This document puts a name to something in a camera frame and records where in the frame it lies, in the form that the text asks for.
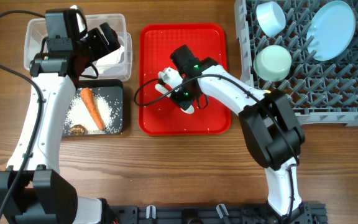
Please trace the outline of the white plastic spoon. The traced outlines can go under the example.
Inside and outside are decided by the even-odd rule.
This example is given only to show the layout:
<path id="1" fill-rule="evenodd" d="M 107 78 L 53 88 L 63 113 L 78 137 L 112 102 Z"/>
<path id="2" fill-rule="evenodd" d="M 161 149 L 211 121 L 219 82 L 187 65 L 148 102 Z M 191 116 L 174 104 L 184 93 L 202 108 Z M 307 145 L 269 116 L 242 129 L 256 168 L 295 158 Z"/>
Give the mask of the white plastic spoon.
<path id="1" fill-rule="evenodd" d="M 160 92 L 161 94 L 166 94 L 168 92 L 168 90 L 161 84 L 156 84 L 155 85 L 155 89 Z M 194 107 L 191 105 L 187 110 L 181 109 L 182 112 L 186 113 L 186 114 L 193 114 L 195 112 Z"/>

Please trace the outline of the orange carrot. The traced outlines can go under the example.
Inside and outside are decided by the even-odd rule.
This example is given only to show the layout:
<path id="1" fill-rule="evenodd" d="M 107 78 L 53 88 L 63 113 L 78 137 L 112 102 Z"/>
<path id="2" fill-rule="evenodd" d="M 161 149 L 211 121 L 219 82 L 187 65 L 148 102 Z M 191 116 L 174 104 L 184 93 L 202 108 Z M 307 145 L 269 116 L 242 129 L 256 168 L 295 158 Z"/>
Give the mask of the orange carrot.
<path id="1" fill-rule="evenodd" d="M 100 117 L 98 109 L 96 107 L 96 104 L 94 102 L 93 92 L 89 88 L 83 88 L 80 91 L 80 96 L 81 96 L 81 99 L 82 99 L 83 103 L 86 106 L 86 109 L 88 110 L 90 116 L 92 117 L 95 125 L 97 126 L 97 128 L 99 130 L 103 131 L 104 130 L 104 124 L 103 124 L 103 121 L 102 121 L 102 119 Z"/>

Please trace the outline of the green bowl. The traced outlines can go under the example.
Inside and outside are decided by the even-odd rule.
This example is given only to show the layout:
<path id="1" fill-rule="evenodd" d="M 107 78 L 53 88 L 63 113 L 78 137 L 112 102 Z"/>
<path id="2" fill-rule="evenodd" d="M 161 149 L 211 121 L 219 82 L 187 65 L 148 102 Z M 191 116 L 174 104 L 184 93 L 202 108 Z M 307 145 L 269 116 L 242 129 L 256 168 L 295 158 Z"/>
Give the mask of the green bowl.
<path id="1" fill-rule="evenodd" d="M 260 51 L 254 59 L 255 73 L 265 81 L 278 82 L 290 72 L 292 59 L 289 51 L 279 45 L 270 45 Z"/>

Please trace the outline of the light blue bowl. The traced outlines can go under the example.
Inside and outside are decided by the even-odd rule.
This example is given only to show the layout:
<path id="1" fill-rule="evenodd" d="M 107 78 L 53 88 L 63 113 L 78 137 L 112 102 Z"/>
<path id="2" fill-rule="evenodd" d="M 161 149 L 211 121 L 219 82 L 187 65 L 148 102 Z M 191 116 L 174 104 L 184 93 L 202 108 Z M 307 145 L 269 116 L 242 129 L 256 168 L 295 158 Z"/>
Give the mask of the light blue bowl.
<path id="1" fill-rule="evenodd" d="M 259 4 L 255 11 L 259 26 L 266 36 L 272 38 L 284 30 L 287 21 L 278 3 L 270 1 Z"/>

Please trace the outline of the light blue plate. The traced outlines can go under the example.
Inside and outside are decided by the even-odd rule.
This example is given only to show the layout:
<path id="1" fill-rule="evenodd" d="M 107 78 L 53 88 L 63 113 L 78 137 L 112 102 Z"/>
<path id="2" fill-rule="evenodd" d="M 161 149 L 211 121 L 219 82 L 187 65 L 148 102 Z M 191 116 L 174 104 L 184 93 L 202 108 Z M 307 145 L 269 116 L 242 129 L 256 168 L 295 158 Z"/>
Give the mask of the light blue plate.
<path id="1" fill-rule="evenodd" d="M 325 4 L 314 15 L 306 34 L 309 53 L 313 58 L 327 61 L 341 54 L 350 44 L 356 29 L 356 18 L 351 7 L 344 1 Z"/>

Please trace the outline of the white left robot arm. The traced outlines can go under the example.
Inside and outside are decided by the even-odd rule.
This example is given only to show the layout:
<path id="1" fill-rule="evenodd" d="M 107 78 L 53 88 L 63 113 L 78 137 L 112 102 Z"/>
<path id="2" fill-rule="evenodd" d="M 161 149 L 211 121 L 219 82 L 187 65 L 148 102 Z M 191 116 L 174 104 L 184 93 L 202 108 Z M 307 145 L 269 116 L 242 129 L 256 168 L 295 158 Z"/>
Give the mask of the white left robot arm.
<path id="1" fill-rule="evenodd" d="M 119 223 L 104 198 L 80 197 L 59 174 L 63 123 L 79 76 L 94 61 L 88 28 L 49 22 L 48 52 L 32 62 L 20 140 L 0 171 L 0 219 L 9 223 Z"/>

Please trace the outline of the clear plastic waste bin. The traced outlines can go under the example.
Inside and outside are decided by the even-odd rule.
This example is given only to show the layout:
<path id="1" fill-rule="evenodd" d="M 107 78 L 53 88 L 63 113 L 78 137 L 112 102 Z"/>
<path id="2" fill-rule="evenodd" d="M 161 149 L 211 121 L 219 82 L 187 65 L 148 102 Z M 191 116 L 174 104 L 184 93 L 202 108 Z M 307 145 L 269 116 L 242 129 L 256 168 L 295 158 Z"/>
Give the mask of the clear plastic waste bin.
<path id="1" fill-rule="evenodd" d="M 94 14 L 87 15 L 86 21 L 89 29 L 99 28 L 107 22 L 116 31 L 120 45 L 124 46 L 124 54 L 120 63 L 107 66 L 94 66 L 99 72 L 100 79 L 119 79 L 127 81 L 132 70 L 132 37 L 127 32 L 126 19 L 123 14 Z M 24 68 L 29 69 L 30 61 L 40 52 L 42 39 L 47 36 L 47 26 L 44 19 L 31 19 L 27 25 L 24 44 Z"/>

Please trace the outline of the grey dishwasher rack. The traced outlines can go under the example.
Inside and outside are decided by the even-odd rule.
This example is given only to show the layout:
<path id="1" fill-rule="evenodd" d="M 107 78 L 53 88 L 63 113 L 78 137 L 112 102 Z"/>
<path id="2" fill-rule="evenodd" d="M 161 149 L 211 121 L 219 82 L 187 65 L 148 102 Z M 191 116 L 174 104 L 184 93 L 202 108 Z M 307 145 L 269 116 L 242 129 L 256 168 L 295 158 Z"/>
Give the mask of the grey dishwasher rack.
<path id="1" fill-rule="evenodd" d="M 342 123 L 358 126 L 358 1 L 348 1 L 356 17 L 351 43 L 339 56 L 315 60 L 306 38 L 313 16 L 326 1 L 279 1 L 286 27 L 276 37 L 267 37 L 256 18 L 260 1 L 236 0 L 236 37 L 241 50 L 241 81 L 262 89 L 287 94 L 301 124 Z M 292 57 L 289 75 L 281 81 L 265 81 L 252 68 L 254 57 L 269 45 L 286 48 Z"/>

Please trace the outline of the red serving tray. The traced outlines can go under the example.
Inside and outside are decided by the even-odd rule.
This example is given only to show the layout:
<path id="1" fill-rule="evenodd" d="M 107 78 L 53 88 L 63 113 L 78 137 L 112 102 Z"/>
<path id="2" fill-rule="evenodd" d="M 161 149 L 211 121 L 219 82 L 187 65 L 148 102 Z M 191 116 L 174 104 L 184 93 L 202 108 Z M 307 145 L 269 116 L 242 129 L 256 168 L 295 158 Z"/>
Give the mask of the red serving tray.
<path id="1" fill-rule="evenodd" d="M 173 67 L 173 51 L 186 44 L 195 57 L 211 57 L 227 67 L 226 38 L 217 24 L 152 24 L 142 29 L 139 49 L 139 83 L 155 80 Z M 204 109 L 186 114 L 169 98 L 139 107 L 141 130 L 151 136 L 221 134 L 231 125 L 231 111 L 212 97 L 201 97 Z"/>

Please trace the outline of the brown food scrap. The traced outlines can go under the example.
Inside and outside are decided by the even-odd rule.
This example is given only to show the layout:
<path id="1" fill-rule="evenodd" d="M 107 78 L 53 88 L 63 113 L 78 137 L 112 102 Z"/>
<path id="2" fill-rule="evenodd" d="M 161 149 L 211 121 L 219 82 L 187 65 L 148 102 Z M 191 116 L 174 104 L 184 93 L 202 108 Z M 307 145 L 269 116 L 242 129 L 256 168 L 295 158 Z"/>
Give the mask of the brown food scrap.
<path id="1" fill-rule="evenodd" d="M 76 124 L 69 129 L 69 133 L 75 136 L 86 134 L 86 128 L 80 124 Z"/>

